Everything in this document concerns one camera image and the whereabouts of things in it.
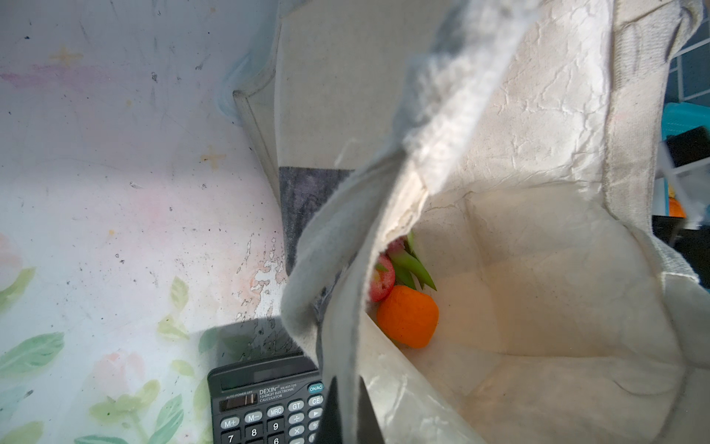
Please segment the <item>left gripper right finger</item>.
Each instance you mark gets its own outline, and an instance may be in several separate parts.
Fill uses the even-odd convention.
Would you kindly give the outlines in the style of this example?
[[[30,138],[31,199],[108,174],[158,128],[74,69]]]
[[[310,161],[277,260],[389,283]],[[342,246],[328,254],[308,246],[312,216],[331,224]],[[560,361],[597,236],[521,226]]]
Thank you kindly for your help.
[[[377,421],[375,410],[366,385],[360,377],[359,400],[358,400],[358,444],[385,444],[382,430]]]

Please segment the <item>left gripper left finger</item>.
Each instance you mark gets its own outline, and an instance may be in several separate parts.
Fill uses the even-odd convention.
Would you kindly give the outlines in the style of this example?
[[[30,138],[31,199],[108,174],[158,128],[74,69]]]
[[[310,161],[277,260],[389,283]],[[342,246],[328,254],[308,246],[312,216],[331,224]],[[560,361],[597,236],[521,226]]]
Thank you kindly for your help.
[[[315,435],[315,444],[342,444],[340,411],[338,407],[338,380],[333,377],[327,392],[324,413],[318,431]]]

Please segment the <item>large orange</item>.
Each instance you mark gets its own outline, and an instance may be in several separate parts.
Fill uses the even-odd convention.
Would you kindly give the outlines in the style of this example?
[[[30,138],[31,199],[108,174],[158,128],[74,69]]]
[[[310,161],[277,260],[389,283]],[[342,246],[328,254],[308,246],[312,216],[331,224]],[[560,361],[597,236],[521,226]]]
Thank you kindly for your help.
[[[376,311],[376,323],[399,344],[422,349],[432,340],[439,320],[434,299],[403,285],[396,285]]]

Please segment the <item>red apple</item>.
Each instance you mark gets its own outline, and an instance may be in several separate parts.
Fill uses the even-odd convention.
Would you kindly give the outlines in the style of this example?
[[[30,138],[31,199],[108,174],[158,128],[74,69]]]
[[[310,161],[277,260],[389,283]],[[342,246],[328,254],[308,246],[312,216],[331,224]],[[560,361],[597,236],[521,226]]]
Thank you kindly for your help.
[[[373,303],[379,303],[388,298],[396,282],[394,266],[384,253],[377,259],[370,281],[369,297]]]

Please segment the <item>pink dragon fruit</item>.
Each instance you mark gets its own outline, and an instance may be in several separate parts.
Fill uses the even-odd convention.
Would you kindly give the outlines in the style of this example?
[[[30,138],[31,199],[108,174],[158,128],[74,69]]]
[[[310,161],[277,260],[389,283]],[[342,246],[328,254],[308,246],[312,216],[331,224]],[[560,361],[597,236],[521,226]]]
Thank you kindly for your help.
[[[397,285],[413,290],[423,290],[426,287],[436,290],[432,276],[414,251],[412,233],[390,242],[386,248],[386,256],[393,265]]]

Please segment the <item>beige canvas tote bag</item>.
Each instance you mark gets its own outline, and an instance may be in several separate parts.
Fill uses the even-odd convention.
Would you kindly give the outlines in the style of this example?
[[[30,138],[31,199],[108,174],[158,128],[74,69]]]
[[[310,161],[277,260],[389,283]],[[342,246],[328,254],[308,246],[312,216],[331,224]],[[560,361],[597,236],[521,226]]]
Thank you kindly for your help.
[[[709,295],[655,237],[665,83],[699,1],[280,1],[235,99],[282,209],[288,334],[386,443],[706,443]],[[255,110],[244,108],[249,99]],[[412,233],[439,308],[369,297]]]

